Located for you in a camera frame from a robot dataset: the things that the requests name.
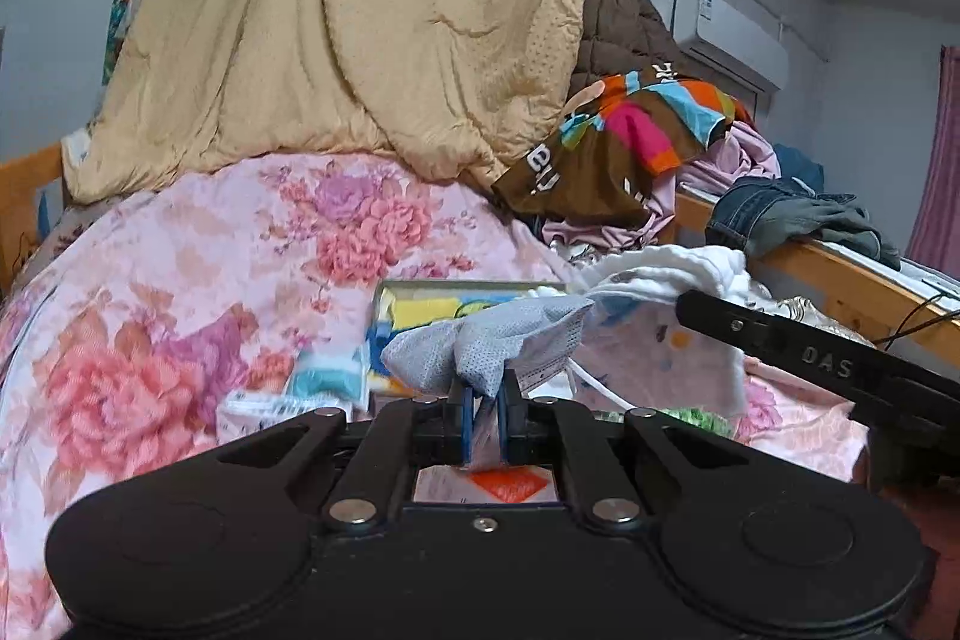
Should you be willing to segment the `colourful patchwork brown garment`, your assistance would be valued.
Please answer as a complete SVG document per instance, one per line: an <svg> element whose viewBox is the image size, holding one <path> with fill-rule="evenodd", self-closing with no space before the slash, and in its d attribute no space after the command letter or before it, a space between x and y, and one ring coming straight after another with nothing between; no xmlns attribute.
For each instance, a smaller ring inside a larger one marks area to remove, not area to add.
<svg viewBox="0 0 960 640"><path fill-rule="evenodd" d="M753 121L740 99L670 62L609 74L574 97L493 197L521 220L640 227L654 185Z"/></svg>

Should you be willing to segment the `clear bag green pieces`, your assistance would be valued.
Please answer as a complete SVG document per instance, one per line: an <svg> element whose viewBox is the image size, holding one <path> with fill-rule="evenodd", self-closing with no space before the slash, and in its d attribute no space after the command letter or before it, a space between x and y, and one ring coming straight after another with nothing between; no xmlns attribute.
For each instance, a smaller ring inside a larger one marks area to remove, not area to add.
<svg viewBox="0 0 960 640"><path fill-rule="evenodd" d="M693 425L693 427L697 427L700 431L708 432L708 434L715 434L724 438L734 437L734 427L732 427L729 420L715 413L704 411L704 409L662 409L662 414L681 420L685 422L685 424ZM596 420L615 422L615 424L620 424L625 417L622 411L594 411L592 416L594 416Z"/></svg>

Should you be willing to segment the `blue cloth behind jeans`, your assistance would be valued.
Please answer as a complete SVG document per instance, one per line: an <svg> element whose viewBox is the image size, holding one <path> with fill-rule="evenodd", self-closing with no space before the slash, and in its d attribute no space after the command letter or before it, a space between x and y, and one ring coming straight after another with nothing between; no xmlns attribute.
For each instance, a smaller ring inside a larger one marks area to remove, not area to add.
<svg viewBox="0 0 960 640"><path fill-rule="evenodd" d="M825 172L823 166L809 158L805 152L792 146L775 143L776 160L781 169L781 177L788 181L798 181L807 190L822 193L825 187Z"/></svg>

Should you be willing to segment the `teal wall poster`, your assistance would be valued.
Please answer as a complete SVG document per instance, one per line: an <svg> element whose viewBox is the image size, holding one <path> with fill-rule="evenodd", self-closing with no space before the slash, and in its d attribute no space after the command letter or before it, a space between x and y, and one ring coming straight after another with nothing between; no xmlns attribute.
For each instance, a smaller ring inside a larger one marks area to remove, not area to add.
<svg viewBox="0 0 960 640"><path fill-rule="evenodd" d="M128 28L132 25L135 8L139 3L140 0L112 0L112 3L110 3L103 71L101 71L101 85L103 86L109 85L110 77L116 69Z"/></svg>

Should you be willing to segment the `light blue small cloth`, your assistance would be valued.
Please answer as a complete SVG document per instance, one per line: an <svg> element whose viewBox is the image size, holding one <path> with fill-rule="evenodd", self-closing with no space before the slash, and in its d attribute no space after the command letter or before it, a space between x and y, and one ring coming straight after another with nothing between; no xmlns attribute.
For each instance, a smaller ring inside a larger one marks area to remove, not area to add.
<svg viewBox="0 0 960 640"><path fill-rule="evenodd" d="M357 347L350 353L319 353L304 349L293 364L286 380L286 395L297 398L335 396L353 408L368 408L368 382L363 351Z"/></svg>

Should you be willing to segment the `blue denim jeans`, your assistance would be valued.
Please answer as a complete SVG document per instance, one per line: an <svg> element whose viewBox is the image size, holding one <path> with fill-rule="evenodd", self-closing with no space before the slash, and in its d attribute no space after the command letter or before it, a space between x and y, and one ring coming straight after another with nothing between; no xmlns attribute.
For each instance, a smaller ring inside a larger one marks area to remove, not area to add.
<svg viewBox="0 0 960 640"><path fill-rule="evenodd" d="M704 238L749 259L789 241L832 242L900 268L898 248L854 195L817 193L796 179L740 177L713 206Z"/></svg>

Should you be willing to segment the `pink floral bed quilt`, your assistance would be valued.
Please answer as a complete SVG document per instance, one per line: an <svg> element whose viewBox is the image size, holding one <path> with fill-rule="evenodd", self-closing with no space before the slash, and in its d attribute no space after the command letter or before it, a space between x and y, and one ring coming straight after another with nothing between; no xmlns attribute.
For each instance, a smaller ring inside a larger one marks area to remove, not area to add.
<svg viewBox="0 0 960 640"><path fill-rule="evenodd" d="M233 390L306 347L351 353L376 286L560 281L569 266L464 185L370 154L272 154L109 203L2 315L2 632L68 627L52 521L215 442Z"/></svg>

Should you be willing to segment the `tan hanging blanket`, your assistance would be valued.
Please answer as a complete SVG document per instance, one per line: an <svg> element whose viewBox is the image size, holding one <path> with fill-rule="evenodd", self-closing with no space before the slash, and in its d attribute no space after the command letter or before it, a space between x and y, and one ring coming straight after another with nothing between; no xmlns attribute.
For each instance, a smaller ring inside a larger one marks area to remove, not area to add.
<svg viewBox="0 0 960 640"><path fill-rule="evenodd" d="M93 124L64 141L78 202L274 151L386 152L493 184L555 128L584 0L140 0Z"/></svg>

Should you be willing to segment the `magenta curtain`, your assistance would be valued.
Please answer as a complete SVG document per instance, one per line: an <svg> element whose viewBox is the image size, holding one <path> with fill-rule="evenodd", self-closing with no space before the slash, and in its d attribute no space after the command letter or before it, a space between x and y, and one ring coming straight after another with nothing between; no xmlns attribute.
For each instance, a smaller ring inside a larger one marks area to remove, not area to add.
<svg viewBox="0 0 960 640"><path fill-rule="evenodd" d="M958 47L940 49L939 97L923 198L907 255L913 262L958 278L958 198L960 198L960 85Z"/></svg>

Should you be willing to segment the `wooden bed rail right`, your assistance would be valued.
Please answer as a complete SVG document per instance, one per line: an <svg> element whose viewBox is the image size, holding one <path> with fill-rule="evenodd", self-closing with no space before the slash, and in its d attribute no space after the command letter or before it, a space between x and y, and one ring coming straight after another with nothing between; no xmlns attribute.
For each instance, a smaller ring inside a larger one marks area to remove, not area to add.
<svg viewBox="0 0 960 640"><path fill-rule="evenodd" d="M788 242L748 262L759 278L784 280L804 287L823 314L853 328L859 335L880 339L896 335L895 347L912 342L958 367L958 320L947 319L957 310L958 299L937 289L924 291L887 266L869 262L841 245Z"/></svg>

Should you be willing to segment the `white wall air conditioner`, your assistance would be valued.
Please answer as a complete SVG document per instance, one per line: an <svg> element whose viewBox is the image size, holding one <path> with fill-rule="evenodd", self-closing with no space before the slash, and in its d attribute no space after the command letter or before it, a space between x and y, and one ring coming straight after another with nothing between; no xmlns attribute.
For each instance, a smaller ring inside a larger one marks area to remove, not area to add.
<svg viewBox="0 0 960 640"><path fill-rule="evenodd" d="M724 0L674 0L670 30L686 55L755 92L773 94L788 84L788 51Z"/></svg>

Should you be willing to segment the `white cloth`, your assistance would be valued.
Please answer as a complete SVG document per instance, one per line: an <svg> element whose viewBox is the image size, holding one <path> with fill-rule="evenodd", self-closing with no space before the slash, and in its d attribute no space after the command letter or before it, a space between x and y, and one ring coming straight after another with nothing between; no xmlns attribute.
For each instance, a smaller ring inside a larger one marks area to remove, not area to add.
<svg viewBox="0 0 960 640"><path fill-rule="evenodd" d="M573 360L620 398L646 408L698 408L736 419L747 411L742 349L680 321L686 292L718 325L721 301L774 314L771 292L739 250L647 247L563 269L566 291L594 302Z"/></svg>

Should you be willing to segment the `wooden bed rail left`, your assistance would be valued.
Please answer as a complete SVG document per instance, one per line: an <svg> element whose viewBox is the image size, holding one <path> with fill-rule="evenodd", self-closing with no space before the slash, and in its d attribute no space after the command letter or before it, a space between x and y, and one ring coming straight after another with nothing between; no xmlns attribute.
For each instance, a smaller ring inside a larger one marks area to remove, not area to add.
<svg viewBox="0 0 960 640"><path fill-rule="evenodd" d="M8 296L14 278L41 245L39 198L44 187L55 184L64 172L62 145L53 143L39 151L0 166L0 283Z"/></svg>

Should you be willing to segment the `grey box with cartoon towel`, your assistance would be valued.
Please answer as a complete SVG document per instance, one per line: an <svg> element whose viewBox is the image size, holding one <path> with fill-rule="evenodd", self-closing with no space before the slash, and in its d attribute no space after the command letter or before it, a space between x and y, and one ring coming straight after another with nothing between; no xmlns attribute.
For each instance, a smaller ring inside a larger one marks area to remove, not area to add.
<svg viewBox="0 0 960 640"><path fill-rule="evenodd" d="M555 375L583 339L591 308L550 286L397 299L391 328L377 335L377 360L416 393L441 395L460 380L493 398L508 370L539 380Z"/></svg>

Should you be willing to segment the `pale pink garment pile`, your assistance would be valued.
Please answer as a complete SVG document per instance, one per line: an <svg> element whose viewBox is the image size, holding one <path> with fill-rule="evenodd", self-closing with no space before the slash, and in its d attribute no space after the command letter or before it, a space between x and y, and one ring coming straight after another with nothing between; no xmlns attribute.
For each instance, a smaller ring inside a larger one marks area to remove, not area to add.
<svg viewBox="0 0 960 640"><path fill-rule="evenodd" d="M779 179L781 166L775 148L752 125L736 120L724 138L709 146L699 158L654 181L651 195L641 200L647 218L638 227L537 221L534 236L547 245L566 248L589 245L601 253L657 244L662 232L674 221L677 185L719 197L740 177Z"/></svg>

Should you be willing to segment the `grey packaged mask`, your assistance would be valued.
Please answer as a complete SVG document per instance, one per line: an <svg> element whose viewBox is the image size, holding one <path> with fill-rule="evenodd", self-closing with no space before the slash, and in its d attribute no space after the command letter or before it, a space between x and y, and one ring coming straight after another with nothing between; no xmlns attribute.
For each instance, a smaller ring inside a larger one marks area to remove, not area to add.
<svg viewBox="0 0 960 640"><path fill-rule="evenodd" d="M583 341L594 302L583 296L527 296L460 319L405 330L382 349L382 364L423 395L444 395L460 380L480 398L473 418L469 470L505 463L500 448L498 392L506 370L530 392L566 372Z"/></svg>

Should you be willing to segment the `orange plastic container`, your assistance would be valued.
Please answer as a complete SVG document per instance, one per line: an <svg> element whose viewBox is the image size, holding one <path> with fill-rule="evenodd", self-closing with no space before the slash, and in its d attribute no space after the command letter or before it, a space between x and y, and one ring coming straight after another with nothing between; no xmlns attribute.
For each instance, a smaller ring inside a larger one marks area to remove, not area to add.
<svg viewBox="0 0 960 640"><path fill-rule="evenodd" d="M506 466L496 470L470 471L467 479L485 497L496 502L547 503L555 502L555 481L550 471L537 466Z"/></svg>

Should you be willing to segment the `wooden bed rail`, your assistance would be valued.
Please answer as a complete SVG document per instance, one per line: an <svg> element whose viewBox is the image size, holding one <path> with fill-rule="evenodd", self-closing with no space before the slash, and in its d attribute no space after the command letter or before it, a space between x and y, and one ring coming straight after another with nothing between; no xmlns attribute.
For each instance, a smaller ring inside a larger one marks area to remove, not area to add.
<svg viewBox="0 0 960 640"><path fill-rule="evenodd" d="M887 266L869 262L841 245L788 242L748 262L759 278L784 280L804 287L823 314L853 328L859 335L880 339L896 335L895 347L912 342L958 367L958 320L947 319L957 310L958 299L937 289L924 291Z"/></svg>
<svg viewBox="0 0 960 640"><path fill-rule="evenodd" d="M0 166L0 283L8 296L14 278L41 245L39 198L44 187L55 184L64 172L62 145L53 143L39 151Z"/></svg>

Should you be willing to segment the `white gold patterned quilt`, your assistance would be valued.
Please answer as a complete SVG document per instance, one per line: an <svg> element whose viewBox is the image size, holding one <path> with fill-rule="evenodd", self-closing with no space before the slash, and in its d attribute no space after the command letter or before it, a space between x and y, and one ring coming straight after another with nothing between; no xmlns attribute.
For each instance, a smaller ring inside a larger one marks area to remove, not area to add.
<svg viewBox="0 0 960 640"><path fill-rule="evenodd" d="M779 299L779 301L773 302L773 314L785 319L799 321L802 325L812 326L812 328L818 328L818 330L828 331L828 333L840 338L871 346L871 342L864 336L851 330L849 326L839 323L838 320L823 314L815 307L811 299L804 298L804 296L794 296L793 298Z"/></svg>

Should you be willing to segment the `brown quilted jacket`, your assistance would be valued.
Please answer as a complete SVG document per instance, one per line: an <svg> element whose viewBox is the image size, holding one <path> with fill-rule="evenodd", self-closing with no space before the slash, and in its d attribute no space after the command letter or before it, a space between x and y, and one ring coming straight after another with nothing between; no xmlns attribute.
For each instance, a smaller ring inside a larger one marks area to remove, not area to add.
<svg viewBox="0 0 960 640"><path fill-rule="evenodd" d="M584 0L583 34L568 96L609 74L688 62L651 0Z"/></svg>

